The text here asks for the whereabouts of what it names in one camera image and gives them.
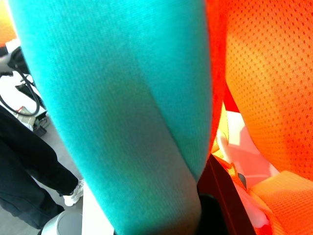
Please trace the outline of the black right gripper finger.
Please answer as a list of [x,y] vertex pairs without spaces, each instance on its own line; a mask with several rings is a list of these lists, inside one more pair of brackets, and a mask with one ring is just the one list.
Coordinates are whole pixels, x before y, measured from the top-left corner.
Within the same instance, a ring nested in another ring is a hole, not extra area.
[[210,155],[198,181],[202,216],[199,235],[256,235],[231,176]]

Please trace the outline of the turquoise knit cloth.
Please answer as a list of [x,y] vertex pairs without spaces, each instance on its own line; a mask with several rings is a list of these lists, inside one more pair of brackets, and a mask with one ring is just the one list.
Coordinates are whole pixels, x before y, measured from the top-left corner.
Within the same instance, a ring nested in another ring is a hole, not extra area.
[[313,0],[0,0],[117,235],[199,235],[208,157],[256,235],[313,235]]

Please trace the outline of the grey electronics box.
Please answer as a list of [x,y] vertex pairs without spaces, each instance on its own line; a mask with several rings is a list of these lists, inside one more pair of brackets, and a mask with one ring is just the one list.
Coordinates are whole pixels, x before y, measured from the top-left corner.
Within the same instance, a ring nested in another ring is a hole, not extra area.
[[24,106],[20,107],[17,112],[18,113],[14,114],[14,116],[34,134],[42,137],[47,133],[46,128],[49,126],[50,122],[46,116],[46,112],[37,116],[25,116],[26,114],[31,114],[31,112]]

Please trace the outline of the silver robot body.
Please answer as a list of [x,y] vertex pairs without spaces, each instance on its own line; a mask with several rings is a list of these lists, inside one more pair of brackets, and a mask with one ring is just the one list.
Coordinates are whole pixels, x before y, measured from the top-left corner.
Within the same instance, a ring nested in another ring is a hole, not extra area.
[[49,220],[37,235],[82,235],[82,214],[63,211]]

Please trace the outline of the person in black trousers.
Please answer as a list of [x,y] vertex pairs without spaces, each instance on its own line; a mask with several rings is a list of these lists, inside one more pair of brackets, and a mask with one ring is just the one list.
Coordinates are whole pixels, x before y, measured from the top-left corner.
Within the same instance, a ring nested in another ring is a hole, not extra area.
[[0,207],[39,231],[65,209],[38,183],[55,190],[68,207],[83,196],[79,180],[55,151],[0,106]]

